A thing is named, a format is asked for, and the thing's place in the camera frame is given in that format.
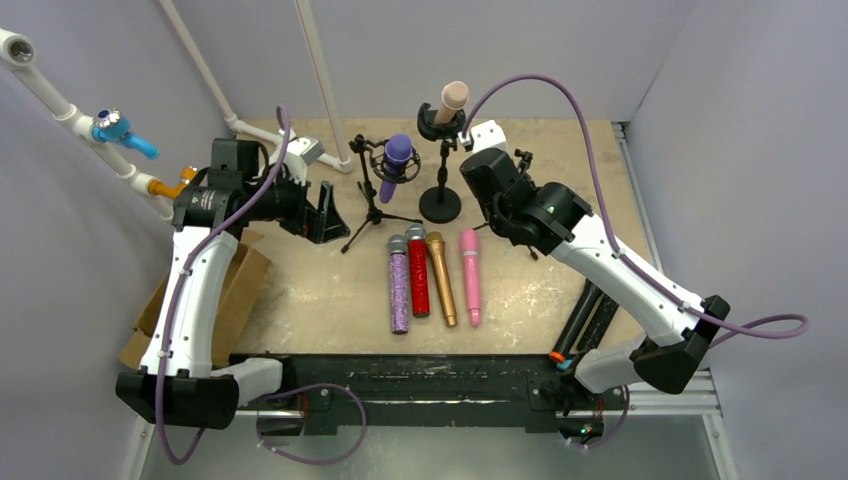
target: purple microphone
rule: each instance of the purple microphone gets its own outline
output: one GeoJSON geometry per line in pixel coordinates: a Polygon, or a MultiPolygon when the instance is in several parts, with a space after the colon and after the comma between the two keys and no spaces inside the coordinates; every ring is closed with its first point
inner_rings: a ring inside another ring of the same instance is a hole
{"type": "MultiPolygon", "coordinates": [[[[412,140],[408,135],[396,133],[386,142],[384,151],[386,157],[386,173],[399,175],[403,173],[406,164],[412,158],[412,140]]],[[[380,186],[380,202],[389,203],[395,193],[396,183],[383,180],[380,186]]]]}
{"type": "Polygon", "coordinates": [[[409,331],[409,262],[406,260],[406,237],[392,235],[387,247],[392,333],[403,335],[409,331]]]}

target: red glitter microphone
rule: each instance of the red glitter microphone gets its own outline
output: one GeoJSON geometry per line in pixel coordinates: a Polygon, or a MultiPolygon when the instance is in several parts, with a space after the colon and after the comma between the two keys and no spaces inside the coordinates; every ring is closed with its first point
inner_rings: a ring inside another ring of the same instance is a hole
{"type": "Polygon", "coordinates": [[[412,316],[430,316],[430,287],[427,285],[427,245],[424,225],[413,223],[406,229],[409,241],[409,287],[412,292],[412,316]]]}

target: blue valve handle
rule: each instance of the blue valve handle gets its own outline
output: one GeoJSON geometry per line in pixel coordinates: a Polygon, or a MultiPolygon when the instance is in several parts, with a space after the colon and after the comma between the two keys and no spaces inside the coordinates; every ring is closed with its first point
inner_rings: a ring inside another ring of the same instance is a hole
{"type": "Polygon", "coordinates": [[[138,150],[150,160],[159,156],[159,149],[133,133],[130,121],[117,108],[101,110],[97,114],[94,126],[91,127],[91,136],[98,142],[112,142],[138,150]]]}

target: wooden table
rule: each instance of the wooden table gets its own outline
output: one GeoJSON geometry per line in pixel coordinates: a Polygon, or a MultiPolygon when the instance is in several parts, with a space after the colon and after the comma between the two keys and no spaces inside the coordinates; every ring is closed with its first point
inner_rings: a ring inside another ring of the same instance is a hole
{"type": "MultiPolygon", "coordinates": [[[[558,181],[568,185],[597,207],[585,147],[576,121],[499,120],[512,148],[534,154],[530,174],[537,185],[558,181]]],[[[272,120],[249,123],[276,131],[272,120]]],[[[327,151],[336,154],[326,120],[294,122],[300,135],[317,137],[327,151]]],[[[422,168],[413,182],[397,187],[386,213],[420,218],[418,198],[436,185],[439,145],[418,134],[413,120],[352,119],[345,121],[348,140],[357,133],[382,140],[403,132],[413,140],[421,155],[422,168]]],[[[598,170],[616,234],[640,255],[648,258],[645,234],[634,202],[621,153],[607,121],[591,121],[589,130],[598,170]]],[[[490,230],[481,230],[483,323],[469,324],[462,276],[459,235],[482,223],[480,209],[459,175],[459,164],[468,157],[452,152],[448,186],[462,199],[459,218],[446,225],[425,222],[428,231],[445,237],[459,326],[445,326],[435,282],[430,276],[431,315],[410,318],[407,335],[389,330],[388,254],[389,236],[403,233],[407,224],[384,221],[366,230],[346,254],[343,240],[313,245],[274,223],[256,223],[251,228],[265,237],[256,248],[273,262],[268,286],[257,303],[236,352],[260,353],[547,353],[565,325],[583,285],[583,277],[551,258],[533,261],[527,249],[512,247],[490,230]]],[[[335,185],[336,205],[351,229],[365,218],[366,202],[357,189],[362,180],[357,156],[355,170],[341,174],[314,164],[309,169],[313,183],[311,199],[317,201],[318,185],[329,180],[335,185]]],[[[375,187],[379,189],[379,180],[375,187]]],[[[603,345],[622,343],[641,332],[626,312],[619,310],[603,345]]]]}

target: microphone stand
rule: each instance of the microphone stand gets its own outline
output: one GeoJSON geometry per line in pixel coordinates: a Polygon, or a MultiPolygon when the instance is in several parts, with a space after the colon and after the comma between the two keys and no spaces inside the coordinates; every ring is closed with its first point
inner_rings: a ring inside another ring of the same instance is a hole
{"type": "Polygon", "coordinates": [[[453,119],[445,124],[434,125],[436,110],[430,110],[430,104],[424,103],[418,109],[418,133],[431,142],[441,140],[439,156],[442,163],[436,176],[439,185],[427,189],[418,200],[418,210],[421,216],[433,223],[448,223],[459,216],[462,211],[462,201],[456,192],[446,187],[448,181],[448,156],[450,151],[456,151],[456,137],[465,124],[465,110],[459,110],[453,119]]]}
{"type": "Polygon", "coordinates": [[[388,140],[381,140],[376,143],[371,140],[366,140],[362,134],[357,135],[348,143],[353,153],[359,155],[359,163],[362,166],[362,176],[365,182],[356,182],[356,186],[359,187],[359,191],[362,192],[362,195],[365,197],[365,201],[368,202],[368,213],[365,214],[365,221],[362,222],[362,225],[356,229],[356,233],[354,233],[353,236],[350,237],[350,240],[348,240],[348,242],[342,247],[342,253],[346,253],[350,250],[350,245],[354,240],[356,240],[356,237],[359,236],[365,226],[369,223],[372,225],[379,225],[383,219],[403,220],[409,223],[423,223],[420,219],[406,218],[398,215],[392,215],[390,213],[384,213],[382,210],[377,208],[377,205],[374,203],[374,197],[377,196],[377,190],[371,184],[371,177],[368,175],[369,163],[371,164],[371,168],[374,170],[374,174],[380,177],[381,180],[396,184],[402,184],[412,180],[418,175],[419,170],[421,170],[421,159],[418,157],[417,153],[413,153],[410,162],[414,163],[418,168],[411,175],[406,175],[406,167],[396,174],[386,173],[384,168],[384,164],[386,163],[385,154],[380,154],[376,157],[374,156],[374,149],[377,147],[385,147],[386,143],[388,143],[388,140]],[[368,160],[365,159],[365,152],[368,152],[368,160]],[[380,168],[382,169],[382,173],[377,169],[378,159],[380,159],[380,168]]]}

